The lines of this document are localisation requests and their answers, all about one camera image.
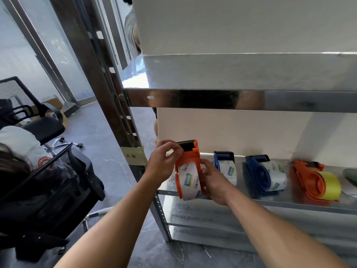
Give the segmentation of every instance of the person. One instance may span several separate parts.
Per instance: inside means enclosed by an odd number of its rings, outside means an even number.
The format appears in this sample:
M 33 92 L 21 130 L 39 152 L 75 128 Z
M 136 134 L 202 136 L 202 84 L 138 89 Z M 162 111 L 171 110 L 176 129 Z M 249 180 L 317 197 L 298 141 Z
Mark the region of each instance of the person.
M 132 0 L 123 0 L 124 3 L 132 6 L 133 1 Z M 140 38 L 139 38 L 139 32 L 137 30 L 136 26 L 136 18 L 135 18 L 135 13 L 134 13 L 134 7 L 131 8 L 130 12 L 128 15 L 125 17 L 125 22 L 124 22 L 124 33 L 126 40 L 128 42 L 128 47 L 130 50 L 130 53 L 132 57 L 135 59 L 139 54 L 141 54 L 141 45 L 140 45 Z M 158 127 L 157 127 L 157 111 L 156 108 L 153 108 L 153 111 L 155 113 L 156 119 L 154 121 L 154 132 L 156 135 L 156 140 L 158 138 Z
M 171 155 L 166 153 L 173 149 Z M 55 268 L 127 267 L 145 216 L 162 182 L 172 174 L 183 149 L 172 140 L 159 141 L 137 185 L 59 260 Z M 211 162 L 200 179 L 209 197 L 228 206 L 268 268 L 349 267 L 323 244 L 266 210 L 234 187 Z

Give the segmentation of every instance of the black mesh office chair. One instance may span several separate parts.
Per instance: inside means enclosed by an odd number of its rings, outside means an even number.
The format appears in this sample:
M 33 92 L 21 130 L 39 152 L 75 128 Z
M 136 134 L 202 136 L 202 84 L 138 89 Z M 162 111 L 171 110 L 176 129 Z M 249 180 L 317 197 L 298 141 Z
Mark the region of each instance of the black mesh office chair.
M 55 117 L 46 116 L 52 111 Z M 18 77 L 11 77 L 0 81 L 0 129 L 9 125 L 16 125 L 21 121 L 38 117 L 21 127 L 31 132 L 44 145 L 47 152 L 56 155 L 55 149 L 68 145 L 63 142 L 64 137 L 58 137 L 65 131 L 63 116 L 57 108 L 49 103 L 40 103 Z M 49 141 L 58 137 L 52 145 Z M 82 143 L 74 143 L 79 148 Z
M 0 249 L 37 262 L 47 249 L 63 247 L 98 200 L 104 185 L 91 161 L 69 144 L 0 199 Z

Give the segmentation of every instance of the office chair base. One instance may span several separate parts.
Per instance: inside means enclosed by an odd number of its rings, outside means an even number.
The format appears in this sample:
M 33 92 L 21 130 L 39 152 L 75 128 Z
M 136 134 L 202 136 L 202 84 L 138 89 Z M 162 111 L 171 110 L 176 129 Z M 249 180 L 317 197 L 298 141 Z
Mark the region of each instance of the office chair base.
M 65 138 L 63 136 L 61 136 L 61 137 L 56 138 L 56 140 L 52 144 L 49 144 L 49 143 L 44 144 L 46 152 L 51 153 L 52 156 L 56 156 L 57 155 L 57 153 L 55 151 L 56 149 L 63 148 L 70 144 L 70 142 L 63 143 L 64 141 L 65 141 Z M 83 148 L 83 143 L 73 143 L 73 145 L 80 149 Z

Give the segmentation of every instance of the right hand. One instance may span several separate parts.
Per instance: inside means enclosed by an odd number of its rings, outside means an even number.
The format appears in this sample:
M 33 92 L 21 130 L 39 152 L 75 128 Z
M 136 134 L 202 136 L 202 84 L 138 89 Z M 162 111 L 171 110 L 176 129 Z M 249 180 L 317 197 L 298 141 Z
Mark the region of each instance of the right hand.
M 226 205 L 231 192 L 237 190 L 227 178 L 207 159 L 201 159 L 202 169 L 200 180 L 206 185 L 207 195 L 217 204 Z

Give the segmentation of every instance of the gray tiled floor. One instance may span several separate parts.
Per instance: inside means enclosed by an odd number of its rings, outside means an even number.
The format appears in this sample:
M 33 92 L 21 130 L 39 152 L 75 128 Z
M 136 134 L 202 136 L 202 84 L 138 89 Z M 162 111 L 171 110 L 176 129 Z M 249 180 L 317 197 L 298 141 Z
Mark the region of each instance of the gray tiled floor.
M 145 146 L 145 153 L 149 157 L 155 146 L 155 115 L 150 108 L 132 108 L 132 113 L 142 144 Z M 68 141 L 84 143 L 82 152 L 92 160 L 96 175 L 105 185 L 106 198 L 103 202 L 98 202 L 93 210 L 115 205 L 135 186 L 136 181 L 98 103 L 88 105 L 71 116 L 64 136 Z M 83 229 L 77 228 L 71 236 L 70 245 L 82 234 Z M 197 244 L 165 243 L 149 212 L 129 267 L 263 267 L 255 254 L 209 246 L 205 246 L 205 249 L 212 258 Z M 27 264 L 16 261 L 14 251 L 3 251 L 0 254 L 0 267 L 50 268 L 59 258 L 55 250 L 50 250 L 37 264 Z

